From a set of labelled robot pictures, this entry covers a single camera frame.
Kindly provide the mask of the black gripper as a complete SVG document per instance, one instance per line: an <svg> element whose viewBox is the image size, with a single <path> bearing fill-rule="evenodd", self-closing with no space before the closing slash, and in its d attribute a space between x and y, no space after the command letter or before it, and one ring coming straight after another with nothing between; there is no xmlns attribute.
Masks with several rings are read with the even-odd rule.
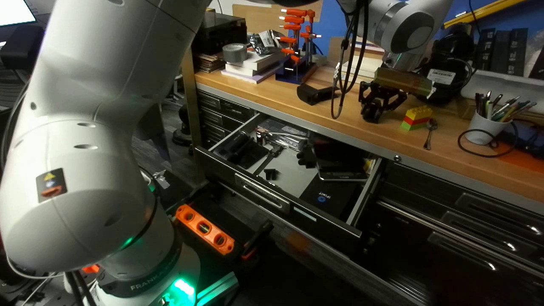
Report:
<svg viewBox="0 0 544 306"><path fill-rule="evenodd" d="M361 116L367 123L378 123L386 111L395 111L406 99L408 95L400 89L389 89L376 82L362 82L359 90Z"/></svg>

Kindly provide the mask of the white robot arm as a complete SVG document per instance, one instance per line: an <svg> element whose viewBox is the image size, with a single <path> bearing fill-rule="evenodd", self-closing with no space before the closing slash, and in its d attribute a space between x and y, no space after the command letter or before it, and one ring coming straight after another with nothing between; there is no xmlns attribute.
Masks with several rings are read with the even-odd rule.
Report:
<svg viewBox="0 0 544 306"><path fill-rule="evenodd" d="M133 157L211 0L56 0L2 175L2 240L27 279L90 264L97 306L196 306L201 262Z"/></svg>

